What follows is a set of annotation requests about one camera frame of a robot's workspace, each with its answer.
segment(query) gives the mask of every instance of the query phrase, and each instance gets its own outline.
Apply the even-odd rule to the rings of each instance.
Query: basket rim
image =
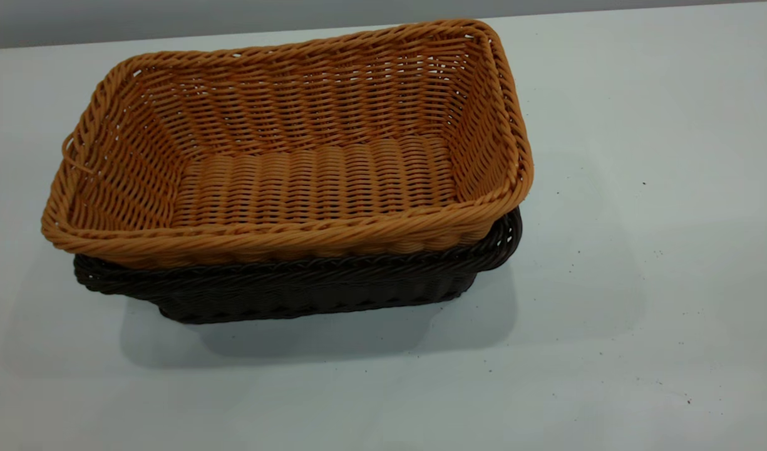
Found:
[[[96,134],[96,130],[80,130],[83,118],[91,112],[92,105],[108,102],[115,95],[112,83],[119,83],[125,77],[132,77],[138,68],[136,61],[151,57],[163,58],[166,64],[185,66],[184,59],[175,60],[175,56],[189,55],[192,59],[208,57],[206,64],[211,63],[240,63],[243,57],[258,53],[270,54],[282,49],[311,48],[315,45],[337,46],[347,41],[357,39],[378,39],[380,43],[391,42],[393,35],[398,39],[409,38],[411,32],[425,34],[425,27],[435,31],[463,31],[470,35],[480,35],[488,40],[484,46],[486,57],[495,62],[498,76],[491,77],[493,86],[502,95],[495,95],[495,108],[500,112],[500,126],[504,134],[503,141],[509,146],[508,153],[512,155],[513,165],[509,167],[507,177],[498,188],[487,194],[466,202],[455,202],[443,207],[429,206],[407,209],[406,211],[380,215],[377,217],[342,218],[328,220],[310,220],[305,223],[281,224],[234,224],[234,225],[200,225],[194,228],[159,227],[138,229],[137,231],[103,231],[102,229],[80,229],[71,226],[68,218],[71,202],[61,199],[60,192],[73,194],[76,191],[83,172],[88,169],[80,163],[75,163],[75,157],[82,154],[85,138]],[[245,55],[234,57],[234,54]],[[202,65],[202,62],[191,64]],[[441,20],[432,23],[414,23],[396,26],[395,28],[377,29],[377,31],[360,31],[334,38],[323,38],[303,43],[282,44],[277,46],[251,46],[241,49],[221,49],[221,51],[161,51],[131,57],[118,64],[108,76],[99,83],[91,97],[86,111],[83,112],[75,131],[63,143],[64,159],[60,165],[51,188],[51,196],[46,203],[42,216],[42,233],[55,247],[75,254],[86,254],[91,249],[100,256],[119,256],[135,252],[171,251],[175,253],[194,251],[208,246],[216,249],[226,249],[231,246],[252,246],[254,249],[266,251],[286,251],[299,249],[313,242],[341,241],[347,247],[364,244],[367,239],[374,237],[375,242],[387,243],[397,240],[414,230],[413,218],[420,218],[420,229],[437,231],[452,226],[455,231],[471,231],[475,225],[482,222],[492,223],[498,217],[514,209],[531,188],[533,182],[533,160],[530,144],[527,141],[524,121],[518,106],[513,88],[514,81],[511,69],[507,63],[505,51],[498,35],[486,23],[472,19]],[[82,145],[75,143],[73,137],[83,137]],[[62,172],[68,171],[69,177],[63,179]],[[348,237],[347,229],[353,233]],[[285,233],[285,242],[280,235]]]
[[[180,283],[171,291],[186,291],[195,279],[201,285],[208,279],[246,277],[254,283],[311,284],[368,281],[374,279],[412,279],[430,274],[454,274],[491,271],[503,265],[514,254],[523,234],[520,209],[514,209],[496,220],[485,239],[469,246],[455,246],[447,251],[423,251],[415,254],[354,255],[349,257],[320,257],[281,262],[233,263],[228,265],[185,266],[170,269],[131,269],[97,257],[75,254],[74,266],[82,285],[105,278],[111,283]]]

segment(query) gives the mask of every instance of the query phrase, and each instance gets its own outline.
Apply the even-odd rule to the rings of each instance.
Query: gray wall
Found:
[[[0,0],[0,48],[704,3],[730,0]]]

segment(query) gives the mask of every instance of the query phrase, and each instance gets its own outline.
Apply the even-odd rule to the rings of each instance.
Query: table surface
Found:
[[[767,3],[487,22],[536,162],[509,263],[205,326],[77,285],[60,143],[131,55],[351,29],[0,49],[0,450],[767,449]]]

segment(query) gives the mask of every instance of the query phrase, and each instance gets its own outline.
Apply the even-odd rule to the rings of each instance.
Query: rectangular basket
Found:
[[[497,34],[420,23],[118,64],[63,143],[42,231],[134,269],[442,251],[532,180]]]
[[[294,318],[454,299],[478,272],[506,262],[521,235],[517,209],[481,242],[449,251],[175,269],[128,269],[77,255],[75,274],[92,291],[147,300],[181,323]]]

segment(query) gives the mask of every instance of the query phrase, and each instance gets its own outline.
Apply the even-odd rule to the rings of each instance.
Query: tan wicker basket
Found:
[[[420,23],[120,63],[63,143],[42,230],[130,268],[442,251],[532,180],[497,34]]]

